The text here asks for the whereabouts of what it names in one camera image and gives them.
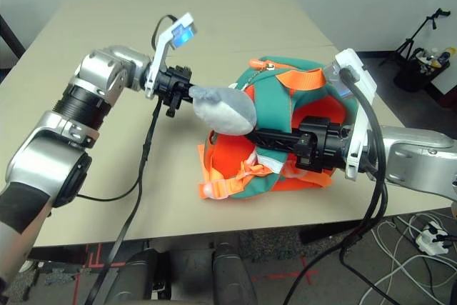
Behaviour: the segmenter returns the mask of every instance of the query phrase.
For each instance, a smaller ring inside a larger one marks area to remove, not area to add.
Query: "black tripod stand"
[[[405,50],[406,48],[408,48],[408,53],[406,54],[406,60],[409,59],[409,54],[411,53],[411,49],[413,48],[413,45],[414,45],[414,37],[416,37],[416,35],[419,33],[419,31],[427,24],[428,21],[431,21],[432,23],[432,28],[433,30],[436,30],[436,22],[435,22],[435,19],[437,19],[439,16],[444,16],[444,17],[447,17],[451,14],[450,11],[443,11],[442,9],[438,9],[436,10],[436,12],[434,14],[432,14],[431,16],[427,16],[426,17],[426,20],[423,21],[423,23],[421,24],[421,26],[419,27],[419,29],[416,30],[416,32],[414,33],[414,35],[409,38],[409,39],[406,39],[405,42],[400,45],[397,49],[395,49],[395,51],[390,54],[389,56],[387,56],[383,61],[381,61],[381,63],[379,64],[379,66],[382,66],[383,64],[385,64],[388,60],[396,60],[396,58],[398,56],[401,55],[401,53],[403,52],[403,50]]]

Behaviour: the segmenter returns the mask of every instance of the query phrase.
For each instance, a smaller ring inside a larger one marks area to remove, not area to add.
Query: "zipper pull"
[[[252,69],[257,71],[272,71],[275,69],[275,65],[269,61],[261,61],[258,59],[251,59],[249,60],[249,66]]]

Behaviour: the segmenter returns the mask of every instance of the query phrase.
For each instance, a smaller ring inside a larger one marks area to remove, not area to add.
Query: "power strip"
[[[416,237],[419,249],[430,256],[447,254],[449,243],[439,241],[438,235],[448,236],[448,233],[435,221],[430,221]]]

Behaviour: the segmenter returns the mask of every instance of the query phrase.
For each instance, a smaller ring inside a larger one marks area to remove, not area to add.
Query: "table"
[[[229,85],[263,55],[332,61],[337,49],[293,0],[70,0],[50,20],[0,86],[0,174],[40,116],[60,99],[81,59],[113,44],[151,54],[151,33],[161,16],[190,11],[198,34],[170,51],[168,65],[190,66],[198,85]],[[89,151],[94,162],[82,194],[112,197],[134,182],[141,145],[155,101],[125,90]],[[376,98],[382,124],[401,125]],[[327,189],[269,192],[252,199],[201,200],[197,144],[208,128],[183,104],[176,117],[157,124],[144,176],[144,197],[126,236],[143,239],[216,231],[329,223],[360,219],[373,183],[334,174]],[[388,214],[449,205],[437,196],[389,186]],[[113,203],[76,199],[54,209],[36,246],[113,241],[136,195]]]

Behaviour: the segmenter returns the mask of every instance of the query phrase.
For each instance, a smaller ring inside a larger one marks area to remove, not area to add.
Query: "blue led light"
[[[184,28],[182,25],[180,25],[172,31],[172,34],[173,34],[172,44],[174,45],[175,48],[182,46],[189,39],[194,37],[194,31],[192,30],[192,26],[187,26],[186,28]]]

